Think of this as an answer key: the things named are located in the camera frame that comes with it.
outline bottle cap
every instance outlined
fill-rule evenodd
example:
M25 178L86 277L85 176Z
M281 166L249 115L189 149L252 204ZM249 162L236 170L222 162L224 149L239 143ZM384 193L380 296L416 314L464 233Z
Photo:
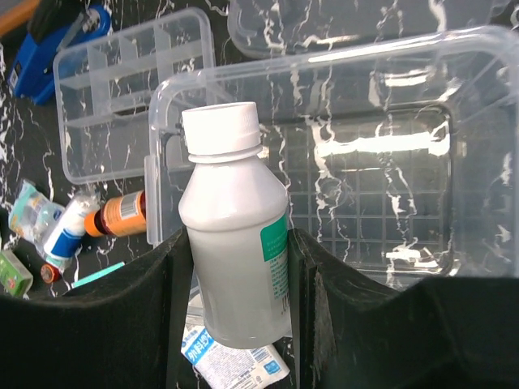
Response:
M84 230L91 237L102 237L104 234L99 231L96 227L96 222L94 218L96 217L96 212L89 213L87 217L84 218Z
M187 150L197 156L240 152L261 144L256 103L209 105L182 112Z
M46 284L52 284L54 281L57 281L59 279L59 270L46 263L41 267L40 270L41 279Z

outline clear plastic lid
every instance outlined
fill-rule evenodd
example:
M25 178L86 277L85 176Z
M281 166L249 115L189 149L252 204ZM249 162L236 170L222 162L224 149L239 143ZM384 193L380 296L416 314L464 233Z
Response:
M233 0L228 29L252 58L487 24L509 0Z
M60 52L54 80L69 181L143 175L153 92L174 74L211 66L209 20L196 8Z
M518 66L515 33L482 27L174 76L150 105L148 241L182 225L181 112L254 101L291 227L396 288L515 276Z

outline white bottle cap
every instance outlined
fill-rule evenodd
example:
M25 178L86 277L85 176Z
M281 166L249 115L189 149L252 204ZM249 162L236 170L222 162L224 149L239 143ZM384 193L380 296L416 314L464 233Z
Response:
M187 150L197 156L240 152L261 144L256 103L209 105L182 112Z

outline black marble countertop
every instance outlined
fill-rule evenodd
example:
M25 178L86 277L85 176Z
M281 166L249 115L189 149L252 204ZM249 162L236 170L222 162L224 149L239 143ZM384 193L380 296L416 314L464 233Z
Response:
M428 2L438 6L450 1L428 0ZM148 0L146 2L104 0L103 3L111 13L114 31L161 17L187 6L197 6L206 12L210 19L216 64L222 66L249 60L240 53L229 38L227 31L228 0ZM398 3L398 1L388 0L386 3L389 7L393 7L394 3ZM406 20L413 20L413 24L417 25L417 19L427 18L430 23L431 14L417 13L410 7L410 3L402 2L401 8L395 14L403 17L403 28L405 28ZM518 3L519 0L514 0L505 13L496 16L493 21L516 28L519 25L519 21L517 21ZM437 13L433 15L433 20L438 19L437 15ZM145 234L134 237L85 239L81 253L76 256L72 266L65 271L63 279L50 286L43 283L39 272L44 261L39 258L32 245L21 240L8 229L7 215L15 201L18 185L23 178L27 178L34 182L38 189L51 200L63 205L69 202L80 187L70 184L62 171L55 100L52 99L45 106L35 106L27 99L16 99L11 95L5 80L15 51L16 47L9 46L0 49L0 177L2 178L0 228L2 248L13 250L34 275L35 282L28 293L28 298L58 296L70 289L71 282L111 264L136 259L150 250L151 246L146 242ZM109 199L142 190L144 179L138 177L98 182L96 187L101 192L102 199ZM288 340L282 340L278 346L291 368L292 374L277 386L294 387L294 358L291 344ZM183 361L178 387L197 387L197 385L207 387L207 384L199 381L198 377L199 375L189 363Z

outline orange wooden object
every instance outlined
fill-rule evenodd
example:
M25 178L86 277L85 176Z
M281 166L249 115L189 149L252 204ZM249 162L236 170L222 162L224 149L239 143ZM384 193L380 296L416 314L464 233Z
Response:
M8 32L28 22L39 3L40 0L24 0L18 6L0 15L0 36L4 36Z

